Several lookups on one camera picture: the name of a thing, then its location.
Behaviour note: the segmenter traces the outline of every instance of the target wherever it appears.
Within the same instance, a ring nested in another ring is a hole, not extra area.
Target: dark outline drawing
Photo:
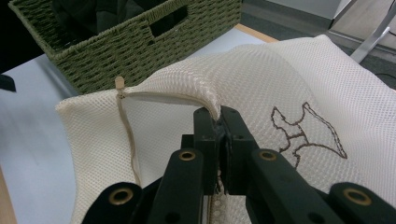
[[[275,127],[276,129],[281,130],[281,131],[286,135],[286,138],[287,138],[287,140],[288,140],[288,145],[287,145],[286,147],[283,147],[283,148],[281,147],[281,148],[279,149],[279,152],[282,153],[282,152],[284,152],[284,151],[286,151],[286,150],[289,149],[289,147],[290,147],[290,145],[291,145],[291,142],[290,142],[291,139],[297,138],[297,137],[303,137],[304,140],[305,140],[305,143],[299,145],[297,148],[295,148],[295,149],[292,151],[293,156],[297,158],[297,162],[296,162],[296,164],[294,165],[294,168],[297,169],[297,167],[298,167],[298,165],[299,165],[299,163],[300,163],[301,156],[300,156],[299,154],[297,154],[297,152],[298,152],[300,149],[302,149],[303,147],[323,147],[323,148],[325,148],[325,149],[328,149],[328,150],[334,152],[335,154],[337,154],[337,155],[340,156],[341,158],[347,159],[347,154],[345,153],[345,151],[344,151],[344,149],[343,149],[343,146],[341,145],[340,139],[339,139],[338,134],[337,134],[337,132],[335,131],[334,127],[333,127],[327,120],[325,120],[324,118],[322,118],[321,116],[319,116],[319,115],[311,108],[311,106],[309,105],[308,102],[303,103],[302,109],[303,109],[303,115],[302,115],[302,117],[301,117],[299,120],[297,120],[297,121],[295,121],[295,122],[293,122],[293,123],[289,123],[288,121],[286,121],[285,116],[283,116],[283,114],[279,111],[279,109],[277,109],[277,107],[274,106],[274,109],[273,109],[272,114],[271,114],[271,121],[273,122],[274,127]],[[300,123],[301,123],[301,122],[304,120],[304,118],[305,118],[305,111],[307,111],[307,112],[308,112],[309,114],[311,114],[314,118],[318,119],[320,122],[322,122],[323,124],[325,124],[325,125],[327,126],[327,128],[332,132],[333,140],[334,140],[335,144],[337,145],[337,148],[336,148],[336,149],[331,148],[331,147],[328,147],[328,146],[325,146],[325,145],[322,145],[322,144],[310,143],[310,142],[308,141],[308,138],[306,137],[306,133],[304,132],[303,128],[300,126]],[[276,121],[275,121],[275,119],[274,119],[274,114],[275,114],[275,112],[278,112],[278,113],[279,113],[279,115],[281,116],[281,119],[282,119],[285,123],[289,124],[290,127],[297,127],[297,128],[300,130],[300,132],[297,133],[297,134],[290,135],[290,134],[288,134],[288,132],[287,132],[284,128],[277,126],[277,125],[276,125]]]

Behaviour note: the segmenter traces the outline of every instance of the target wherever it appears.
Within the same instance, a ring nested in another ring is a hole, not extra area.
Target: black cable
[[[395,1],[396,1],[396,0],[393,0],[393,2],[392,2],[392,4],[390,5],[390,7],[389,7],[388,11],[390,11],[390,9],[393,7],[393,5],[395,4]],[[395,34],[395,33],[393,33],[392,31],[389,31],[389,33],[390,33],[391,35],[394,35],[394,36],[396,36],[396,34]]]

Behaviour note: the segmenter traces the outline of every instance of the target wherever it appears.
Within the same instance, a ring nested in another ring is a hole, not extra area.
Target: floor
[[[357,0],[354,5],[361,4],[363,1],[366,0]],[[377,17],[381,20],[383,18],[382,15],[377,15]],[[344,22],[341,19],[336,25]],[[329,20],[265,0],[245,0],[242,7],[241,23],[278,40],[326,35],[347,55],[352,54],[361,44],[361,40],[358,38],[330,31],[328,29]],[[377,46],[361,62],[361,66],[376,74],[391,88],[396,89],[395,50]]]
[[[393,0],[358,0],[332,27],[331,31],[357,40],[363,40],[385,18],[392,2]],[[393,33],[396,33],[396,17],[389,24],[389,28]],[[385,35],[378,45],[395,51],[396,35]]]

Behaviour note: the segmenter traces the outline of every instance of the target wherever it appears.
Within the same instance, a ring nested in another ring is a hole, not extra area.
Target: wooden table edge
[[[277,39],[272,38],[269,35],[265,35],[263,33],[260,33],[260,32],[258,32],[256,30],[253,30],[253,29],[251,29],[251,28],[249,28],[249,27],[247,27],[245,25],[242,25],[240,23],[236,24],[234,28],[236,28],[237,30],[242,31],[242,32],[244,32],[244,33],[246,33],[248,35],[252,35],[252,36],[254,36],[256,38],[259,38],[260,40],[262,40],[262,41],[264,41],[266,43],[274,43],[274,42],[278,41]]]
[[[14,209],[9,197],[6,180],[0,166],[0,224],[16,224]]]

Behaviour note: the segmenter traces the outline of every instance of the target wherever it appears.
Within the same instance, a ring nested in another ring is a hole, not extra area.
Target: black object
[[[9,1],[0,3],[1,42],[0,74],[43,54],[21,20],[8,7]]]
[[[94,35],[142,14],[166,0],[52,0],[52,11],[62,27],[76,39]],[[182,7],[150,25],[153,36],[172,29],[187,17]]]
[[[6,75],[0,75],[0,90],[17,91],[14,79]]]
[[[280,153],[260,149],[239,113],[226,106],[217,122],[204,108],[194,112],[194,134],[182,136],[163,178],[144,189],[130,184],[136,191],[130,208],[114,211],[117,207],[103,200],[120,191],[111,186],[83,223],[201,223],[204,195],[219,187],[218,168],[226,193],[247,196],[253,224],[396,223],[395,208],[367,188],[339,183],[327,195],[309,186]]]

